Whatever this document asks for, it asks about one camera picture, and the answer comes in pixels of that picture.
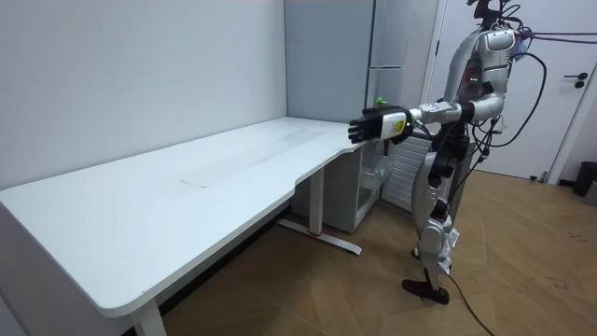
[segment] desk leg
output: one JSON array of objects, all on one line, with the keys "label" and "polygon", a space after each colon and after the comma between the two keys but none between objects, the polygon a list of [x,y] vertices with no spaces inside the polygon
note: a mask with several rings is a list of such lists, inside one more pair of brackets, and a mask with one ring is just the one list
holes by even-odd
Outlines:
[{"label": "desk leg", "polygon": [[166,329],[161,321],[160,309],[155,299],[131,313],[131,320],[137,336],[166,336]]},{"label": "desk leg", "polygon": [[294,231],[309,234],[315,239],[319,239],[326,243],[341,247],[348,252],[356,254],[357,256],[360,255],[363,251],[361,247],[322,233],[324,227],[324,168],[320,169],[309,178],[311,180],[309,229],[287,219],[278,220],[278,224]]}]

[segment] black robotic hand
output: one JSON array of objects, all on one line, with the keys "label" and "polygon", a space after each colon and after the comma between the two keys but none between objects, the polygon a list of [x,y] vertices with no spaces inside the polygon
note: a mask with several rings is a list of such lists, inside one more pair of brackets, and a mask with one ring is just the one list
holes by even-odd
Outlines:
[{"label": "black robotic hand", "polygon": [[[367,140],[379,139],[382,136],[389,138],[391,134],[383,134],[384,116],[401,113],[406,116],[406,120],[401,124],[399,136],[392,136],[392,142],[399,144],[412,134],[413,123],[410,113],[403,107],[394,105],[376,105],[363,109],[363,118],[350,121],[348,128],[348,138],[353,144],[360,144]],[[392,126],[392,121],[388,120],[389,126]]]},{"label": "black robotic hand", "polygon": [[382,136],[383,115],[378,107],[363,109],[363,118],[350,121],[348,138],[359,144]]}]

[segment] black cable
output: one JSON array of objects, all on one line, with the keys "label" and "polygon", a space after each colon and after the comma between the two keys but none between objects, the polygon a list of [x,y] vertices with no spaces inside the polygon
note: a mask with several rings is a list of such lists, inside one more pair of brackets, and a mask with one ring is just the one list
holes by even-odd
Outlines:
[{"label": "black cable", "polygon": [[[448,204],[451,204],[451,201],[454,198],[454,196],[456,196],[456,194],[458,193],[458,190],[466,182],[466,180],[468,179],[468,177],[473,173],[473,171],[475,170],[475,168],[477,168],[477,166],[479,165],[479,163],[481,163],[482,161],[485,160],[485,158],[482,157],[484,155],[483,152],[486,151],[487,149],[489,149],[489,147],[491,146],[492,139],[493,139],[493,128],[495,127],[495,123],[492,122],[492,126],[490,127],[489,131],[487,131],[485,133],[485,136],[483,137],[482,140],[479,140],[477,138],[477,136],[475,135],[475,130],[477,128],[480,129],[480,127],[482,125],[484,125],[485,122],[487,122],[487,120],[484,120],[481,124],[479,124],[478,122],[476,122],[473,125],[473,138],[475,139],[476,149],[470,154],[469,157],[472,157],[478,151],[480,151],[481,156],[477,159],[477,162],[475,162],[475,164],[470,168],[470,170],[468,171],[468,173],[466,173],[465,177],[460,181],[460,183],[458,183],[458,186],[456,186],[456,189],[454,189],[454,191],[450,194],[450,196],[448,197]],[[481,148],[481,144],[483,144],[485,141],[487,141],[487,144],[485,145],[485,149],[482,149]]]},{"label": "black cable", "polygon": [[490,147],[493,147],[493,148],[506,147],[506,146],[510,145],[511,143],[513,143],[519,137],[519,135],[521,135],[522,130],[524,130],[524,127],[526,127],[526,124],[529,122],[529,120],[531,119],[531,117],[535,113],[537,107],[539,106],[539,102],[541,102],[541,98],[543,97],[543,90],[545,89],[545,85],[546,85],[546,82],[548,80],[548,67],[545,65],[545,62],[543,62],[543,60],[541,60],[540,58],[538,58],[537,56],[535,56],[534,54],[532,54],[530,52],[520,52],[520,53],[514,54],[514,55],[512,55],[512,59],[514,59],[517,56],[522,56],[522,55],[526,55],[526,56],[530,56],[530,57],[534,58],[543,67],[543,80],[541,81],[541,89],[539,90],[539,94],[537,95],[537,99],[535,101],[535,105],[533,106],[533,109],[531,110],[531,113],[529,113],[529,116],[522,123],[522,126],[516,132],[516,134],[514,135],[514,137],[512,139],[510,139],[509,141],[505,142],[504,144],[500,144],[500,145],[489,145]]},{"label": "black cable", "polygon": [[458,184],[458,186],[456,187],[454,192],[448,198],[448,204],[451,203],[451,200],[454,198],[454,196],[456,196],[456,193],[458,193],[458,189],[465,183],[466,179],[471,175],[471,173],[473,173],[475,168],[477,168],[478,164],[479,164],[479,161],[475,162],[475,164],[471,167],[471,169],[468,171],[468,173],[466,173],[465,178],[463,178],[462,181],[460,181],[460,183]]},{"label": "black cable", "polygon": [[[510,9],[512,9],[512,8],[515,8],[515,9],[514,9],[514,10],[512,10],[512,12],[511,12],[511,13],[508,13],[508,14],[506,15],[506,13],[507,13],[507,12],[508,12]],[[512,6],[508,7],[508,8],[506,8],[506,9],[504,9],[504,13],[502,13],[502,15],[506,15],[506,18],[509,18],[509,17],[511,17],[512,15],[514,15],[514,13],[516,13],[517,11],[519,11],[519,9],[521,9],[521,5],[512,5]]]},{"label": "black cable", "polygon": [[480,326],[482,326],[485,331],[487,331],[488,334],[495,336],[495,334],[492,333],[491,330],[489,330],[489,328],[485,327],[485,325],[483,324],[483,322],[481,322],[481,320],[477,317],[477,315],[475,314],[475,311],[473,311],[473,308],[471,308],[470,304],[468,304],[468,301],[466,300],[465,294],[463,294],[463,291],[460,289],[460,286],[458,286],[458,284],[456,283],[456,281],[446,272],[444,271],[444,273],[450,278],[450,280],[454,283],[454,285],[456,286],[456,288],[458,289],[458,291],[460,292],[460,296],[463,298],[463,302],[465,303],[466,309],[468,309],[468,312],[473,315],[473,317],[475,317],[475,319],[477,320],[477,323],[479,323]]},{"label": "black cable", "polygon": [[504,18],[504,6],[506,5],[505,0],[500,0],[500,19]]},{"label": "black cable", "polygon": [[421,130],[423,133],[427,134],[427,136],[433,136],[431,135],[431,132],[429,132],[429,129],[424,124],[420,123],[418,120],[415,121],[414,124],[416,128]]}]

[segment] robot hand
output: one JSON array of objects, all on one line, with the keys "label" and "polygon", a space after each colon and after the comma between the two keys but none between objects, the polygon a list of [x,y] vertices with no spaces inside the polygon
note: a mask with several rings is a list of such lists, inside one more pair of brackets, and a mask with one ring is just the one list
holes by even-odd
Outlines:
[{"label": "robot hand", "polygon": [[400,106],[376,105],[363,109],[363,118],[350,121],[348,138],[353,144],[367,140],[390,139],[398,144],[412,134],[410,112]]}]

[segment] door frame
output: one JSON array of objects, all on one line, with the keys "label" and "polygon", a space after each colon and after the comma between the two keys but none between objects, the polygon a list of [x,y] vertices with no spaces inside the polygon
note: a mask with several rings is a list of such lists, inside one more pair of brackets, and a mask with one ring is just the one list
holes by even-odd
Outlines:
[{"label": "door frame", "polygon": [[12,330],[12,331],[16,332],[15,336],[28,335],[28,333],[25,333],[25,331],[22,327],[21,321],[19,319],[17,319],[17,317],[15,316],[15,314],[13,313],[11,308],[8,306],[8,303],[6,302],[6,300],[2,298],[1,294],[0,294],[0,315],[3,315],[3,317],[0,317],[0,320],[4,320],[5,322],[7,322],[8,330]]},{"label": "door frame", "polygon": [[[429,47],[429,54],[427,55],[427,68],[425,70],[425,78],[423,82],[423,91],[421,93],[421,104],[429,102],[429,91],[431,90],[431,82],[433,80],[433,71],[436,64],[436,51],[439,40],[441,38],[441,31],[446,15],[446,8],[448,7],[448,0],[438,0],[437,4],[437,15],[434,26],[433,37]],[[597,84],[595,84],[595,76],[597,75],[597,64],[593,69],[593,73],[590,77],[587,90],[583,94],[576,112],[572,117],[570,125],[563,125],[567,127],[567,132],[563,138],[562,144],[554,162],[551,165],[551,169],[548,174],[547,182],[556,185],[560,181],[560,175],[562,174],[563,167],[565,166],[572,148],[576,143],[576,139],[580,134],[582,126],[589,116],[592,110],[597,110]]]}]

